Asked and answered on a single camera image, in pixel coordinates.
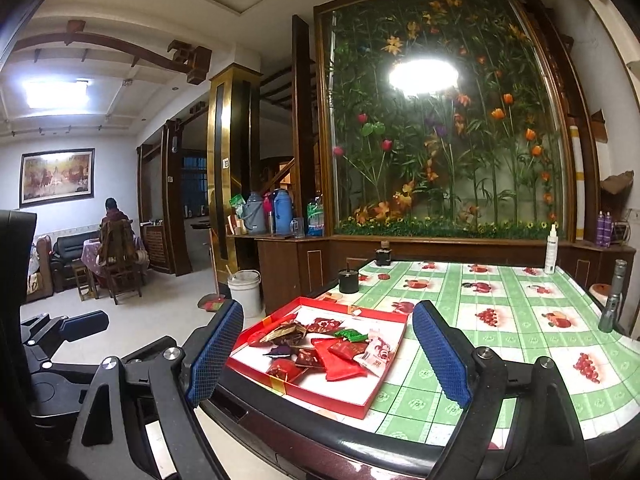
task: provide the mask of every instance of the purple bottle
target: purple bottle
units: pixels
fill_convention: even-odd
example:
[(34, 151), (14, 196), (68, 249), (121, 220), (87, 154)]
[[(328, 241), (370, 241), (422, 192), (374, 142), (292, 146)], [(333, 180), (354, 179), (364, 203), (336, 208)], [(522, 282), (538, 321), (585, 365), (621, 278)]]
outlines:
[(598, 221), (596, 222), (596, 245), (602, 247), (604, 241), (604, 215), (602, 211), (598, 214)]
[(613, 220), (611, 213), (607, 211), (607, 216), (604, 217), (604, 233), (602, 236), (603, 247), (609, 247), (611, 245), (611, 232), (613, 231)]

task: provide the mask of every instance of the ceiling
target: ceiling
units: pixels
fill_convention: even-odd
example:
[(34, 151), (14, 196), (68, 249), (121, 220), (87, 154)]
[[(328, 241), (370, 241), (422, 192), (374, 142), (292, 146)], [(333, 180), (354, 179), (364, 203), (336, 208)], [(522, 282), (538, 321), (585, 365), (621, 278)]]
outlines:
[[(46, 0), (20, 37), (63, 32), (68, 20), (83, 20), (86, 32), (130, 41), (166, 57), (172, 40), (209, 48), (208, 77), (230, 62), (269, 75), (290, 63), (292, 14), (312, 25), (313, 7), (327, 1)], [(544, 1), (552, 6), (555, 0)], [(144, 61), (132, 67), (132, 61), (129, 54), (81, 43), (14, 52), (0, 72), (0, 142), (73, 132), (128, 135), (140, 144), (208, 90), (208, 81), (189, 85), (184, 74)], [(37, 115), (28, 108), (22, 81), (51, 77), (91, 81), (85, 114)], [(123, 86), (124, 80), (130, 82)]]

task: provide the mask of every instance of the black leather sofa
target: black leather sofa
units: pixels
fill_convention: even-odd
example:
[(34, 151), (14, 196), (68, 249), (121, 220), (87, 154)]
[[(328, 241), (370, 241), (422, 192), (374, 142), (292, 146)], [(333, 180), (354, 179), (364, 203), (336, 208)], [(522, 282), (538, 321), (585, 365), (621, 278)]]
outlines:
[(84, 241), (99, 238), (100, 231), (91, 231), (71, 236), (61, 236), (53, 244), (51, 256), (51, 273), (53, 275), (53, 290), (62, 292), (66, 288), (76, 286), (76, 279), (71, 262), (82, 256)]

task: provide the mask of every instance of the glass mug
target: glass mug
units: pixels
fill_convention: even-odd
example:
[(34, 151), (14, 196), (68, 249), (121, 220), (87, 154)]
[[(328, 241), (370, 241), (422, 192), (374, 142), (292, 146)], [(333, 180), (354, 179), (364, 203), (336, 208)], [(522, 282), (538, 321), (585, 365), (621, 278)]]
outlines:
[(302, 218), (294, 218), (291, 221), (291, 233), (296, 238), (305, 237), (305, 221)]

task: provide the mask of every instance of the glass display case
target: glass display case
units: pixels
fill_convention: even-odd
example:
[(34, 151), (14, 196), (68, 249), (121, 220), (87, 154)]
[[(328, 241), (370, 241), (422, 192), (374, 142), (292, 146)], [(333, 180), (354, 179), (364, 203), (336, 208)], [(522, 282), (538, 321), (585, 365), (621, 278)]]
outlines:
[(316, 15), (333, 232), (563, 232), (568, 137), (517, 0), (358, 0)]

